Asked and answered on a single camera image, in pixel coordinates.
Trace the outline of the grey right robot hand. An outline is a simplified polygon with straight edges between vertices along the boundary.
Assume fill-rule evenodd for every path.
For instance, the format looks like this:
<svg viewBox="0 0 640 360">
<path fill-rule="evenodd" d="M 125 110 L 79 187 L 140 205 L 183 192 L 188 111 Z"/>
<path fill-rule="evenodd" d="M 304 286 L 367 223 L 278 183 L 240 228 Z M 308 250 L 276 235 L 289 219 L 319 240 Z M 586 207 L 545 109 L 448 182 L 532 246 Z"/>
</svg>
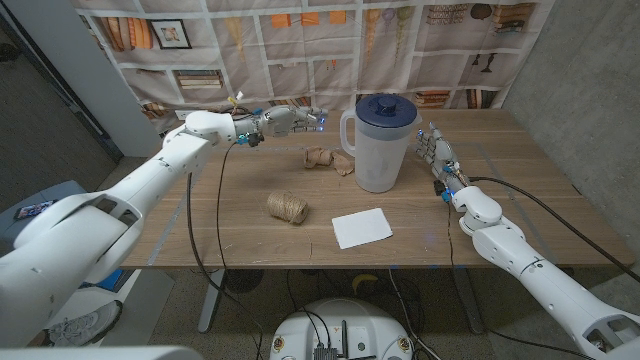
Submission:
<svg viewBox="0 0 640 360">
<path fill-rule="evenodd" d="M 416 153 L 430 165 L 434 176 L 453 192 L 469 185 L 463 173 L 457 154 L 441 131 L 432 123 L 428 130 L 420 130 L 416 137 Z"/>
</svg>

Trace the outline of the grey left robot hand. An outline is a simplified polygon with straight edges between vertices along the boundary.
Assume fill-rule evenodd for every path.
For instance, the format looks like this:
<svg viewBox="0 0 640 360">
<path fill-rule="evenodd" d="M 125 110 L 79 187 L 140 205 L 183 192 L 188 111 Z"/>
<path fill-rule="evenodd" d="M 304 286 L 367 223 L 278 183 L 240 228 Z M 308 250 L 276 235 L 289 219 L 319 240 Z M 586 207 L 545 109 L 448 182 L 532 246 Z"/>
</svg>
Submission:
<svg viewBox="0 0 640 360">
<path fill-rule="evenodd" d="M 255 117 L 265 137 L 284 137 L 297 132 L 322 132 L 329 111 L 318 107 L 279 105 Z"/>
</svg>

